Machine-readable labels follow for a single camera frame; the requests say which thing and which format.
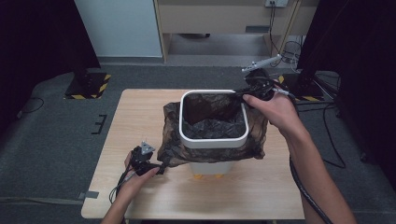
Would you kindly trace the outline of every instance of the electrical outlet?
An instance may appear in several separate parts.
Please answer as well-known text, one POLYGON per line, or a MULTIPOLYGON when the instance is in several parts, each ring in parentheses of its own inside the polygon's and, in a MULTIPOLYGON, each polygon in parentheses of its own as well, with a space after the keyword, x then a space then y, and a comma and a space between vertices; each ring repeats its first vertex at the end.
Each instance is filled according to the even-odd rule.
POLYGON ((272 7, 271 2, 275 4, 275 7, 286 7, 288 5, 289 0, 266 0, 265 6, 272 7))

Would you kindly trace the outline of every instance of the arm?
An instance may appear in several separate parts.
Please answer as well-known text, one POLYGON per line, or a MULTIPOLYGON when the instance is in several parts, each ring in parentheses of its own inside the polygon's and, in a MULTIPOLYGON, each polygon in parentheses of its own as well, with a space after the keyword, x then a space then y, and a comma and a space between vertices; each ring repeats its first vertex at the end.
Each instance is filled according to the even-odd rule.
MULTIPOLYGON (((304 187, 333 223, 356 223, 343 195, 326 170, 308 130, 298 118, 287 96, 276 93, 268 102, 244 95, 244 100, 260 110, 285 137, 290 156, 304 187)), ((307 223, 323 223, 319 215, 302 197, 307 223)))
MULTIPOLYGON (((125 159, 125 166, 128 165, 128 161, 130 160, 130 158, 131 158, 131 152, 128 154, 127 158, 125 159)), ((123 216, 126 212, 126 209, 128 208, 128 205, 131 203, 134 196, 139 192, 139 190, 148 180, 150 180, 153 176, 157 174, 159 169, 160 168, 151 169, 147 173, 141 176, 134 175, 131 177, 131 179, 125 182, 120 189, 119 195, 117 196, 114 203, 111 204, 110 208, 108 209, 101 223, 102 224, 121 223, 123 216)))

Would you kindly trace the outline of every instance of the gray carpet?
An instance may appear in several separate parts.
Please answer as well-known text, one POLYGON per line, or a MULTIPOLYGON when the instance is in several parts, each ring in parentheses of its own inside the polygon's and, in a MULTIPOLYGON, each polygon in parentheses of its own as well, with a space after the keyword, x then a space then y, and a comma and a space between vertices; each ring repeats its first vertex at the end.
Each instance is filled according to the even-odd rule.
MULTIPOLYGON (((86 191, 106 140, 121 92, 125 89, 236 89, 245 87, 238 67, 105 66, 112 75, 98 100, 65 100, 72 79, 65 74, 36 86, 21 119, 0 141, 0 197, 75 200, 86 191), (100 134, 95 122, 107 115, 100 134)), ((289 69, 268 69, 270 74, 289 69)), ((325 105, 300 105, 301 110, 325 105)), ((326 111, 333 141, 346 169, 327 165, 359 223, 396 223, 396 195, 378 166, 362 163, 360 150, 344 122, 326 111)), ((324 127, 322 110, 301 113, 322 157, 340 164, 324 127)), ((80 215, 80 204, 1 203, 0 223, 98 223, 80 215)), ((278 221, 278 223, 304 223, 278 221)))

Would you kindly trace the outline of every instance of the hazard tape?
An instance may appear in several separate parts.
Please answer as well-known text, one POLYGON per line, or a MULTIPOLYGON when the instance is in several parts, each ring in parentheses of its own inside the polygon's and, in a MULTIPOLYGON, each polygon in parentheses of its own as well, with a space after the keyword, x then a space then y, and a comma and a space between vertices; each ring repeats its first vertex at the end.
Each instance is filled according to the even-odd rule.
MULTIPOLYGON (((283 83, 285 78, 283 76, 278 77, 279 83, 283 83)), ((296 101, 324 101, 323 96, 297 96, 296 101)))
POLYGON ((100 99, 107 87, 107 83, 110 80, 111 75, 107 74, 103 80, 102 86, 99 88, 99 92, 92 95, 87 94, 76 94, 76 95, 65 95, 64 99, 75 99, 75 100, 85 100, 85 99, 100 99))

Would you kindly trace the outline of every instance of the black backdrop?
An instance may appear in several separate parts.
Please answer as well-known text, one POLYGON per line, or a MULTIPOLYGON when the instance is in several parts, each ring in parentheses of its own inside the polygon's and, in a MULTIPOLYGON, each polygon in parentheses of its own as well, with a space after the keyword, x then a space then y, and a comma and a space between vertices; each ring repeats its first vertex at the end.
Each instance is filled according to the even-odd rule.
POLYGON ((38 82, 100 67, 73 0, 0 1, 0 31, 0 134, 38 82))
POLYGON ((396 2, 391 0, 321 0, 299 61, 300 68, 313 67, 340 75, 336 102, 342 118, 369 161, 381 166, 394 189, 395 22, 396 2), (318 44, 329 29, 329 38, 318 44))

